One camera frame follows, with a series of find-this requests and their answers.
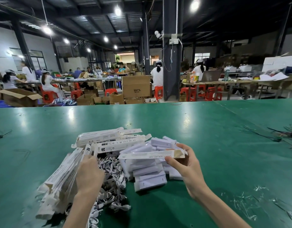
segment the black hair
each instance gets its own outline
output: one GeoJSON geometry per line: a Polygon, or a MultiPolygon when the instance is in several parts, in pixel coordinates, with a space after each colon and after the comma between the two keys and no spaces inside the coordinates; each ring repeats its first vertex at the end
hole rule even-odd
{"type": "Polygon", "coordinates": [[[156,65],[157,65],[157,72],[160,72],[161,67],[163,66],[162,62],[158,62],[158,63],[156,63],[156,65]]]}
{"type": "Polygon", "coordinates": [[[203,62],[198,62],[197,63],[197,65],[199,66],[199,65],[201,65],[201,71],[202,71],[202,73],[204,73],[204,66],[203,66],[203,62]]]}
{"type": "Polygon", "coordinates": [[[29,69],[30,72],[32,72],[32,69],[30,65],[28,65],[28,63],[26,63],[25,61],[21,61],[21,63],[24,64],[29,69]]]}
{"type": "Polygon", "coordinates": [[[7,83],[11,80],[11,72],[6,72],[5,75],[2,77],[2,82],[7,83]]]}
{"type": "Polygon", "coordinates": [[[45,85],[45,76],[46,76],[47,73],[43,73],[42,76],[41,76],[41,83],[43,85],[45,85]]]}

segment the green workbench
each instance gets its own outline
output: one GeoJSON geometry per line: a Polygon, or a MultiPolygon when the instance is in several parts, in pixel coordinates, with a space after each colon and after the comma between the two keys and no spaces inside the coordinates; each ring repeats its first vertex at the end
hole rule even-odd
{"type": "MultiPolygon", "coordinates": [[[[0,228],[45,225],[35,219],[38,186],[73,151],[77,135],[120,126],[191,146],[209,187],[252,227],[292,227],[291,145],[243,128],[267,136],[267,126],[290,124],[292,99],[1,108],[0,130],[12,132],[0,139],[0,228]]],[[[106,210],[101,228],[216,227],[182,181],[139,194],[128,183],[126,196],[132,209],[106,210]]]]}

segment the hand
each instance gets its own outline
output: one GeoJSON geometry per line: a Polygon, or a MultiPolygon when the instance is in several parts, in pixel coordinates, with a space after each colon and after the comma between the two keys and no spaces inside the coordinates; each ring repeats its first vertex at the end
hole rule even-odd
{"type": "Polygon", "coordinates": [[[98,168],[97,158],[86,155],[80,163],[76,174],[77,193],[87,195],[95,201],[104,178],[105,172],[98,168]]]}
{"type": "Polygon", "coordinates": [[[204,181],[199,160],[193,149],[181,143],[178,143],[177,146],[185,149],[188,156],[185,155],[185,158],[178,159],[165,157],[165,161],[181,174],[189,195],[197,200],[204,191],[210,191],[210,189],[204,181]]]}

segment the water bottle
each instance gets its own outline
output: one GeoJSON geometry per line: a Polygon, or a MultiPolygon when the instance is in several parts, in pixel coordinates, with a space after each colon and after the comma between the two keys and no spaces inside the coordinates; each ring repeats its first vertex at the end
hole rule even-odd
{"type": "Polygon", "coordinates": [[[223,81],[228,81],[228,77],[229,77],[229,70],[226,70],[224,72],[224,79],[223,79],[223,81]]]}

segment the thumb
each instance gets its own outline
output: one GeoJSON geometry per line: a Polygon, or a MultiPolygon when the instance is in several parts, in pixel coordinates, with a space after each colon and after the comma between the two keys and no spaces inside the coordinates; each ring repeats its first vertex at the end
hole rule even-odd
{"type": "Polygon", "coordinates": [[[184,165],[182,165],[181,163],[179,163],[177,160],[175,160],[173,157],[170,156],[166,156],[165,157],[165,161],[172,166],[173,168],[175,168],[181,175],[184,169],[184,165]]]}

